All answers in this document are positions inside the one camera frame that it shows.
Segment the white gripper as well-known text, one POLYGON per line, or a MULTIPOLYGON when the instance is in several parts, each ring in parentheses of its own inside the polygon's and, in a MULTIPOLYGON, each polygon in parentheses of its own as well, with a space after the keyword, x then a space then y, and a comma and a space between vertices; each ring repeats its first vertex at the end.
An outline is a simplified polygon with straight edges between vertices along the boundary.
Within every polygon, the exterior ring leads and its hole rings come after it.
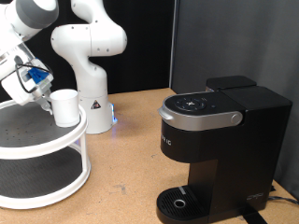
POLYGON ((45 111, 51 111, 51 74, 40 69, 20 70, 1 81, 8 95, 19 105, 37 102, 45 111))

